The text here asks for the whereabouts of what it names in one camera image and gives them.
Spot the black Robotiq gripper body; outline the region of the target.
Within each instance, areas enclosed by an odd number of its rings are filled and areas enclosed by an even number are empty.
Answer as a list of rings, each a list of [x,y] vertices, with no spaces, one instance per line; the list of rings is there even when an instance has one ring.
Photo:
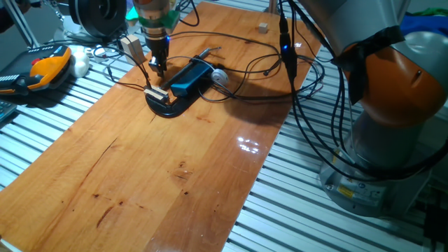
[[[150,38],[146,37],[146,45],[156,58],[166,58],[169,55],[169,36]]]

